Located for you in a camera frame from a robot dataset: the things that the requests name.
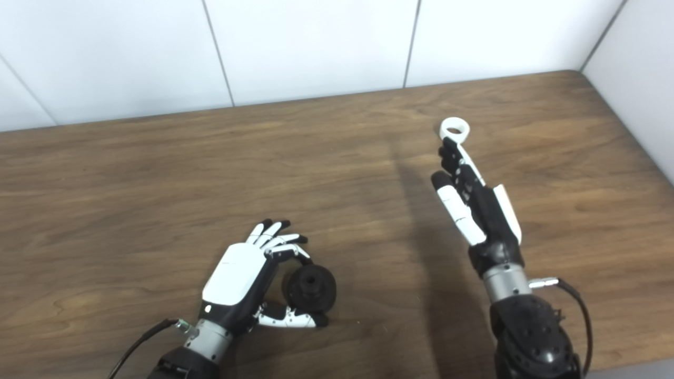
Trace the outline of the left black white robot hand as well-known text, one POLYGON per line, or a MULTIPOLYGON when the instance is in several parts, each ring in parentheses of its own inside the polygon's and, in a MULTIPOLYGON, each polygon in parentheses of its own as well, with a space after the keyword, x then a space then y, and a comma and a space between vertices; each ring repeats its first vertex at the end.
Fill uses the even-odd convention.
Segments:
POLYGON ((301 244, 301 234, 281 234, 288 220, 258 223, 245 242, 227 247, 202 291, 198 319, 213 322, 229 336, 238 337, 255 326, 272 328, 324 328, 323 311, 311 312, 297 305, 265 300, 282 262, 296 260, 308 267, 313 261, 301 244))

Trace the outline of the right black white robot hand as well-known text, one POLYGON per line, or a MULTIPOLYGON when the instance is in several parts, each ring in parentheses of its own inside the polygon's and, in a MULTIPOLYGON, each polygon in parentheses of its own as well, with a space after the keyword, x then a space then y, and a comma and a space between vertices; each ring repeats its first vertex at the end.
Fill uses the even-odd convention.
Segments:
POLYGON ((465 149, 445 137, 438 150, 443 170, 431 183, 446 211, 469 243, 469 259, 482 277, 499 265, 524 267, 521 227, 503 185, 489 187, 465 149))

